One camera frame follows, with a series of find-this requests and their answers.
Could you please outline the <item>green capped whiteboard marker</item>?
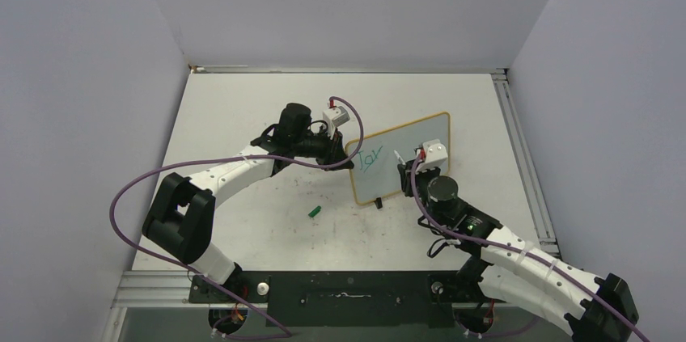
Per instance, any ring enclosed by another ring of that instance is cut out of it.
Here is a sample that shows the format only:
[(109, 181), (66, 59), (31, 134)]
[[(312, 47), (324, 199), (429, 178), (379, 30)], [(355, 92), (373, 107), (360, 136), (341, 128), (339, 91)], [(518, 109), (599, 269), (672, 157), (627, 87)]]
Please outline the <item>green capped whiteboard marker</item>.
[(402, 156), (400, 155), (400, 153), (399, 153), (397, 150), (394, 150), (394, 155), (396, 156), (397, 162), (398, 162), (401, 166), (405, 166), (405, 165), (406, 165), (406, 161), (402, 158)]

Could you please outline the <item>yellow framed whiteboard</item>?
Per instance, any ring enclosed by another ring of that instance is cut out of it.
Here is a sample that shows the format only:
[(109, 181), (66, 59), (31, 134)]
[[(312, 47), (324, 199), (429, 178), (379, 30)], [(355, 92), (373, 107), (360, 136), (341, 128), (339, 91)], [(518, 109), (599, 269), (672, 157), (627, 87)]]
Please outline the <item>yellow framed whiteboard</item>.
[(416, 157), (416, 150), (429, 149), (435, 142), (442, 144), (441, 173), (450, 172), (451, 116), (439, 112), (418, 120), (397, 125), (377, 133), (366, 135), (361, 145), (353, 139), (345, 145), (345, 152), (352, 154), (354, 168), (349, 171), (354, 200), (358, 205), (368, 205), (379, 198), (386, 198), (401, 191), (400, 173), (397, 166)]

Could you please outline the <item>green marker cap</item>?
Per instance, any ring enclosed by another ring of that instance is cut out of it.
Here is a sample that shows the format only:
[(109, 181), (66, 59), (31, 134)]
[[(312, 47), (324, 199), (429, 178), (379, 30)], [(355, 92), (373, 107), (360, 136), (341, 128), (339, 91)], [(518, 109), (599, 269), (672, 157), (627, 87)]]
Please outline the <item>green marker cap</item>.
[(322, 207), (320, 205), (316, 206), (309, 214), (308, 217), (314, 218), (316, 215), (318, 215), (321, 211)]

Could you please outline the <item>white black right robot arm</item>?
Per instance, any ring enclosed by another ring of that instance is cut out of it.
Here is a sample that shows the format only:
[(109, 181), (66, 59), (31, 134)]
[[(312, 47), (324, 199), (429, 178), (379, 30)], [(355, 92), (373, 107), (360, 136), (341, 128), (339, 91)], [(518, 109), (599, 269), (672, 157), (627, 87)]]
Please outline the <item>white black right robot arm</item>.
[(400, 186), (421, 221), (469, 255), (458, 272), (468, 300), (507, 302), (557, 326), (574, 341), (646, 340), (626, 281), (575, 268), (518, 236), (458, 195), (458, 184), (424, 158), (400, 161)]

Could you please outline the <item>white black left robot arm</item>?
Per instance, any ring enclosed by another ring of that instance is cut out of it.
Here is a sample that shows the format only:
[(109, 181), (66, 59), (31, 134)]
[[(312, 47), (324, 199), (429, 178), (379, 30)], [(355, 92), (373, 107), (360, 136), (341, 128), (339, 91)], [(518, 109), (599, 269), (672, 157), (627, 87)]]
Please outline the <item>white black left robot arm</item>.
[(143, 237), (208, 278), (210, 292), (219, 301), (235, 300), (241, 290), (241, 268), (212, 243), (216, 208), (290, 164), (324, 171), (354, 168), (352, 157), (344, 150), (340, 127), (358, 116), (356, 109), (339, 97), (330, 98), (318, 120), (307, 106), (288, 103), (277, 123), (227, 163), (192, 175), (166, 175), (143, 222)]

